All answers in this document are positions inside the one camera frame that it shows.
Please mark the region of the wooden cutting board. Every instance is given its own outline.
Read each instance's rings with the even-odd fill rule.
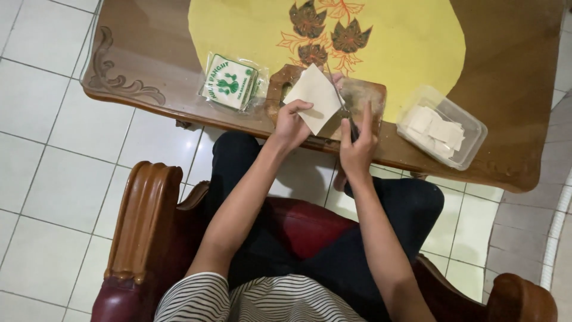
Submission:
[[[270,77],[270,84],[264,102],[264,110],[266,115],[272,120],[274,126],[276,126],[278,111],[280,107],[284,105],[282,100],[286,97],[288,90],[296,84],[304,70],[305,68],[303,67],[286,64]],[[343,78],[340,82],[342,82],[340,94],[345,100],[345,106],[352,112],[353,120],[356,123],[362,122],[363,107],[368,100],[371,100],[374,120],[371,131],[377,136],[382,123],[383,108],[386,104],[387,89],[385,85],[352,78]],[[341,112],[338,111],[316,136],[323,139],[340,141],[340,124],[342,118]]]

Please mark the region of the black pants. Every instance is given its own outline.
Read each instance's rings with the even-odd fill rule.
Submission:
[[[254,137],[241,132],[226,132],[215,142],[206,216],[214,216],[255,161],[260,148]],[[374,178],[374,187],[405,254],[413,261],[443,209],[443,193],[436,185],[418,179]],[[348,184],[345,192],[352,197]],[[234,256],[228,275],[229,289],[259,277],[302,274],[343,298],[366,320],[389,320],[367,266],[358,226],[314,257],[299,262],[267,230],[272,224],[270,211],[268,205],[262,206],[247,240]]]

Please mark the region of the person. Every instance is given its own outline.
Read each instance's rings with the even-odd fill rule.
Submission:
[[[265,198],[284,158],[309,136],[297,112],[310,108],[301,100],[282,107],[262,146],[240,132],[216,140],[204,209],[210,223],[155,321],[435,321],[410,263],[443,208],[443,194],[423,180],[370,175],[377,146],[371,104],[353,144],[348,120],[341,124],[343,171],[336,181],[355,199],[359,225],[303,261],[267,229],[272,209]]]

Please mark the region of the plastic container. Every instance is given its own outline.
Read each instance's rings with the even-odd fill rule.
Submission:
[[[427,106],[433,109],[445,121],[452,121],[461,124],[464,129],[463,135],[465,139],[462,141],[460,150],[455,151],[452,157],[446,159],[434,153],[420,144],[418,140],[405,131],[406,125],[403,124],[403,120],[409,111],[417,105]],[[488,133],[487,127],[481,121],[477,120],[473,115],[469,114],[429,85],[422,85],[411,93],[411,96],[402,106],[398,114],[396,125],[397,132],[400,136],[413,143],[436,160],[461,171],[466,170],[469,167]]]

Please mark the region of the chair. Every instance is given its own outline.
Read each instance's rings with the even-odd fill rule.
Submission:
[[[93,322],[152,321],[161,296],[186,273],[207,222],[202,218],[208,182],[197,184],[177,204],[182,170],[139,162],[131,170]],[[308,258],[354,221],[311,203],[269,197],[276,233],[295,256]],[[412,264],[437,321],[556,322],[550,293],[513,274],[501,274],[487,305],[462,295],[422,254]]]

